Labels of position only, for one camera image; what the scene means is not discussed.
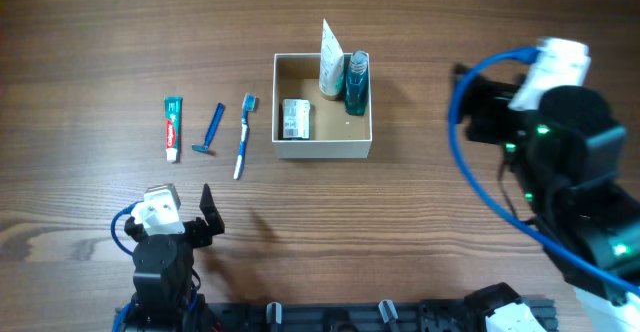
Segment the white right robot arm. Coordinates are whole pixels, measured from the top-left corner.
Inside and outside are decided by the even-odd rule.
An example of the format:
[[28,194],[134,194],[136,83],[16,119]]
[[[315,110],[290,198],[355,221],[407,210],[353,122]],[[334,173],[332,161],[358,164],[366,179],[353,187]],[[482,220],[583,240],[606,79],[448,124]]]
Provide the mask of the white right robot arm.
[[450,129],[499,145],[532,209],[486,204],[536,239],[598,331],[639,328],[639,201],[618,185],[626,129],[597,91],[538,67],[520,83],[452,71]]

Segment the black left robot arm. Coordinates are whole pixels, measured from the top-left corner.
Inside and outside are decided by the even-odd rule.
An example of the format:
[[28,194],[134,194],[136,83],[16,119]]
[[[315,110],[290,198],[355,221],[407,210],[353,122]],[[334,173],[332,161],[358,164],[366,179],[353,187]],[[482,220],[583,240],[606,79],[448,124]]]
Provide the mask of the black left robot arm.
[[208,185],[203,186],[200,217],[183,222],[172,184],[147,189],[143,199],[114,216],[110,232],[134,263],[135,292],[116,313],[117,331],[221,331],[222,323],[199,292],[194,251],[225,232]]

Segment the blue Listerine mouthwash bottle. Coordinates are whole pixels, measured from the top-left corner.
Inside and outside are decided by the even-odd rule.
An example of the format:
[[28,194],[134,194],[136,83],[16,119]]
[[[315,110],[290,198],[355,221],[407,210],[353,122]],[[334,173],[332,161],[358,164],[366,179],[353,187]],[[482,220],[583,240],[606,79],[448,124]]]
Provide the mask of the blue Listerine mouthwash bottle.
[[355,52],[349,61],[345,81],[345,109],[349,115],[362,116],[367,105],[369,59],[362,50]]

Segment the white lotion tube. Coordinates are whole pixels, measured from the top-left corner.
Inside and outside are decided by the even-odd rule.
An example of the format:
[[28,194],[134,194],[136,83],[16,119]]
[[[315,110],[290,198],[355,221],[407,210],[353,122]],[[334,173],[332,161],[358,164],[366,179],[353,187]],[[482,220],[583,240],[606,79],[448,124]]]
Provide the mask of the white lotion tube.
[[344,52],[331,30],[323,20],[319,88],[322,96],[328,100],[337,100],[343,89]]

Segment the white green soap packet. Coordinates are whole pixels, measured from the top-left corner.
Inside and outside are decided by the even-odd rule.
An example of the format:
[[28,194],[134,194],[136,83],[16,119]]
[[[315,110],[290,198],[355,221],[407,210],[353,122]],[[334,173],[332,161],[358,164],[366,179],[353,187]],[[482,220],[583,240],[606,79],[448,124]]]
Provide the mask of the white green soap packet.
[[284,99],[283,139],[307,140],[310,138],[311,103],[305,99]]

